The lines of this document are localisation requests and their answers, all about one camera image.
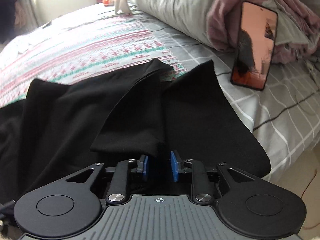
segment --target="curtain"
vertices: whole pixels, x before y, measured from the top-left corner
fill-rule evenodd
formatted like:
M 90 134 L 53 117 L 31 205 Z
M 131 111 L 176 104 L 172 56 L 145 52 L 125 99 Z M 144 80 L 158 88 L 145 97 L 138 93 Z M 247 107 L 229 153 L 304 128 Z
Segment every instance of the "curtain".
M 23 34 L 39 27 L 41 21 L 36 10 L 36 0 L 20 0 L 20 3 L 25 11 L 26 17 L 26 24 L 20 29 L 20 34 Z

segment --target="cable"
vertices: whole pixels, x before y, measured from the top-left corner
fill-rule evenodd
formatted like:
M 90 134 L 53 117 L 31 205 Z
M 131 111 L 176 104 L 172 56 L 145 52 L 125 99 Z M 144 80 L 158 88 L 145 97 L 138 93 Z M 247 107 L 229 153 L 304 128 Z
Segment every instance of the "cable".
M 314 93 L 314 94 L 317 94 L 317 95 L 320 95 L 320 84 L 319 84 L 319 82 L 318 82 L 318 80 L 317 80 L 317 75 L 316 75 L 315 69 L 316 69 L 317 71 L 319 71 L 319 70 L 311 63 L 311 61 L 310 61 L 309 59 L 304 60 L 304 62 L 306 63 L 307 69 L 308 69 L 308 71 L 309 71 L 309 73 L 310 73 L 310 75 L 311 75 L 311 79 L 313 80 L 313 82 L 316 84 L 316 86 L 317 86 L 317 88 L 318 88 L 318 90 L 313 91 L 313 93 Z M 297 93 L 298 93 L 298 90 L 295 91 L 294 97 L 295 97 L 296 102 L 297 102 L 298 105 L 300 106 L 300 108 L 301 108 L 303 111 L 305 111 L 307 114 L 309 114 L 309 115 L 312 115 L 312 116 L 317 115 L 316 111 L 314 111 L 313 109 L 312 109 L 313 112 L 310 112 L 309 110 L 305 109 L 305 108 L 302 106 L 302 104 L 300 103 L 300 101 L 299 101 L 298 98 L 297 98 Z
M 318 170 L 316 169 L 315 170 L 315 174 L 313 175 L 313 178 L 310 180 L 310 182 L 308 183 L 307 187 L 305 188 L 305 190 L 303 191 L 302 195 L 301 195 L 301 199 L 303 198 L 303 195 L 305 194 L 306 190 L 308 189 L 308 187 L 310 186 L 311 182 L 315 179 L 316 175 L 318 173 Z M 313 229 L 315 227 L 317 227 L 318 225 L 320 225 L 320 222 L 315 224 L 314 226 L 311 226 L 311 227 L 304 227 L 302 226 L 301 228 L 304 229 L 304 230 L 310 230 L 310 229 Z
M 6 211 L 7 209 L 12 209 L 16 202 L 14 200 L 11 200 L 7 203 L 5 203 L 3 206 L 0 207 L 0 213 Z

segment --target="patterned bedspread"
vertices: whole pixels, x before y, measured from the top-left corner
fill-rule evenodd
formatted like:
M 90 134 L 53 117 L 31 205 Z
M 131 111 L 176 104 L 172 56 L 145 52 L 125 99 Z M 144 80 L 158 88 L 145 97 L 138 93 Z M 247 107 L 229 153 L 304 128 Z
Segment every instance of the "patterned bedspread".
M 132 16 L 93 19 L 80 26 L 70 21 L 55 25 L 55 21 L 52 27 L 15 38 L 0 54 L 0 107 L 25 98 L 29 84 L 36 77 L 72 84 L 153 58 L 173 66 L 174 72 L 167 73 L 166 79 L 187 71 L 172 52 Z
M 23 99 L 34 78 L 63 84 L 148 62 L 173 66 L 172 80 L 212 59 L 222 91 L 267 152 L 276 181 L 300 154 L 318 141 L 317 87 L 303 62 L 273 65 L 264 91 L 230 83 L 232 53 L 217 52 L 139 10 L 114 15 L 102 4 L 52 21 L 19 36 L 0 53 L 0 107 Z

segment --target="smartphone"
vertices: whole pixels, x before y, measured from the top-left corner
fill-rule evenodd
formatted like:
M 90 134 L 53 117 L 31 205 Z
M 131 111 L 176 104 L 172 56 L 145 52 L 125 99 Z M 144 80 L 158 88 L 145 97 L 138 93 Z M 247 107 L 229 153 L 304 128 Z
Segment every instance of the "smartphone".
M 232 84 L 264 89 L 275 46 L 277 24 L 276 12 L 251 2 L 242 3 Z

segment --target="floor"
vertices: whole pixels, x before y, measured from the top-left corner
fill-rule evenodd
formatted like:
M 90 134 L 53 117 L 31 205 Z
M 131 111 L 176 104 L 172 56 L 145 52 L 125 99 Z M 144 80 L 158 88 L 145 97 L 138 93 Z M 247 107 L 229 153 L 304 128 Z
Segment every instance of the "floor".
M 303 240 L 320 236 L 320 144 L 313 150 L 306 150 L 277 185 L 302 197 L 307 207 L 299 236 Z

